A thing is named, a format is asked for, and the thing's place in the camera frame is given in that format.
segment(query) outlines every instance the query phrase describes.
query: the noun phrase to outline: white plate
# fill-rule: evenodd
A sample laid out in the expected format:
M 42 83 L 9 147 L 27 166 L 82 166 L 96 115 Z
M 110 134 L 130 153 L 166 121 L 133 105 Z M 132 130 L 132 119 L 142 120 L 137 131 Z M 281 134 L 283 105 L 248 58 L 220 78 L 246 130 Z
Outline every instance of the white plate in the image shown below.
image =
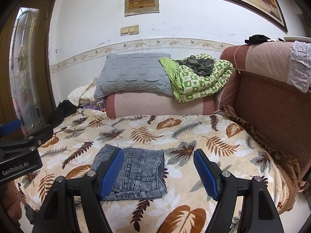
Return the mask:
M 287 42 L 294 42 L 294 41 L 297 40 L 297 41 L 300 41 L 300 42 L 311 43 L 311 37 L 285 36 L 283 38 Z

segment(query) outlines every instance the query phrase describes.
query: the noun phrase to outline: white towel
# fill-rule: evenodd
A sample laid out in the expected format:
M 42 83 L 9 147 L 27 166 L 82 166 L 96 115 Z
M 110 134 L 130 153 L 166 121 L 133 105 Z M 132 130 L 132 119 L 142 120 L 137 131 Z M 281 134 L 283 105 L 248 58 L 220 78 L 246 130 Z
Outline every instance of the white towel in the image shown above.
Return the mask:
M 306 93 L 311 85 L 311 44 L 295 41 L 290 52 L 287 84 Z

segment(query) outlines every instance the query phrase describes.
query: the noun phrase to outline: folded green quilt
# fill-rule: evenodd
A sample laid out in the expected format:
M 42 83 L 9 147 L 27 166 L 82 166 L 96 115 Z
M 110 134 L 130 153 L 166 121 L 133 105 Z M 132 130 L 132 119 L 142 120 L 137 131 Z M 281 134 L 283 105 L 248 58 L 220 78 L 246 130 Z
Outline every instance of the folded green quilt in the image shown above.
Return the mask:
M 191 68 L 180 65 L 169 58 L 159 59 L 171 81 L 175 99 L 179 103 L 187 103 L 215 94 L 226 85 L 233 73 L 233 65 L 227 60 L 215 60 L 212 56 L 204 53 L 194 56 L 197 59 L 209 58 L 215 61 L 213 71 L 209 76 L 198 76 Z

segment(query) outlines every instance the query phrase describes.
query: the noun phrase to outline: glass door panel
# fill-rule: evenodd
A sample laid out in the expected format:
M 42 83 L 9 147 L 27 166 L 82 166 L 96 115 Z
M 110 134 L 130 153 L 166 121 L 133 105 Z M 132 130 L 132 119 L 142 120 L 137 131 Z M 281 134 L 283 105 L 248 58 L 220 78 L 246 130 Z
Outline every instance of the glass door panel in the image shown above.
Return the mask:
M 21 7 L 10 43 L 10 89 L 25 136 L 45 125 L 35 83 L 34 39 L 38 15 L 39 9 Z

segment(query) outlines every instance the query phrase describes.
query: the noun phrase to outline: folded jeans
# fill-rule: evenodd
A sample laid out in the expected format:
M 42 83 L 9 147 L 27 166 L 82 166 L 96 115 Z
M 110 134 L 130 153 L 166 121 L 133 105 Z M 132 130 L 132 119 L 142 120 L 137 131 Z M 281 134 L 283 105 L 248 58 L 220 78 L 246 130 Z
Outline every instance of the folded jeans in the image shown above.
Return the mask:
M 117 147 L 106 144 L 96 155 L 91 170 L 96 170 Z M 164 150 L 123 148 L 124 163 L 112 191 L 104 200 L 157 199 L 167 193 L 163 181 Z

